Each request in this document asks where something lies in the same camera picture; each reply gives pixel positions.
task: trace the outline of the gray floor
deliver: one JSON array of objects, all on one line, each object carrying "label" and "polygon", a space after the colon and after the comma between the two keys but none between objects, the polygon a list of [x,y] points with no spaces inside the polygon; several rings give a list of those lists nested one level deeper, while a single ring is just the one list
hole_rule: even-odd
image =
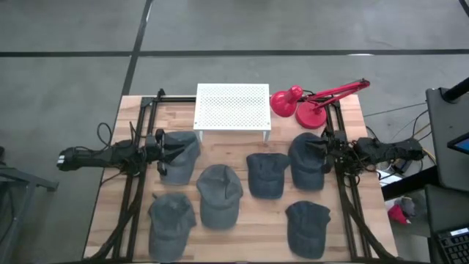
[{"label": "gray floor", "polygon": [[[0,51],[131,51],[144,2],[0,1]],[[468,27],[456,0],[155,0],[142,50],[469,48]],[[17,262],[80,259],[101,170],[60,172],[56,158],[69,146],[100,147],[95,129],[114,123],[128,62],[0,58],[6,162],[60,182],[55,194],[38,191]],[[424,102],[425,89],[467,78],[468,62],[469,55],[140,58],[130,94],[195,94],[199,82],[320,91],[364,77],[372,83],[359,94],[366,124],[386,142],[409,137],[411,125],[394,135],[426,106],[373,114]],[[433,151],[431,137],[422,145]],[[394,228],[399,255],[427,260],[422,237],[411,232]]]}]

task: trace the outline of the gray cap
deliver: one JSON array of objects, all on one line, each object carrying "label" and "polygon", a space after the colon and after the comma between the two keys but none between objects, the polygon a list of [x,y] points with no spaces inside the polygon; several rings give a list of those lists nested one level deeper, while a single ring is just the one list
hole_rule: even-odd
[{"label": "gray cap", "polygon": [[150,206],[149,255],[154,261],[171,263],[181,258],[196,215],[185,194],[164,194]]},{"label": "gray cap", "polygon": [[246,161],[251,195],[261,199],[280,198],[284,193],[284,172],[290,164],[288,156],[281,153],[254,153]]},{"label": "gray cap", "polygon": [[236,224],[243,187],[235,171],[227,165],[206,168],[197,180],[202,196],[200,218],[204,226],[226,230]]},{"label": "gray cap", "polygon": [[185,185],[189,183],[197,157],[200,156],[199,141],[192,131],[176,131],[165,134],[165,145],[183,144],[184,152],[165,164],[166,175],[160,175],[163,184]]},{"label": "gray cap", "polygon": [[293,139],[288,156],[292,167],[292,179],[296,188],[316,191],[324,187],[325,156],[306,146],[306,142],[322,141],[320,137],[306,132]]},{"label": "gray cap", "polygon": [[330,210],[309,201],[299,201],[285,211],[290,250],[300,257],[320,259],[325,250],[326,227]]}]

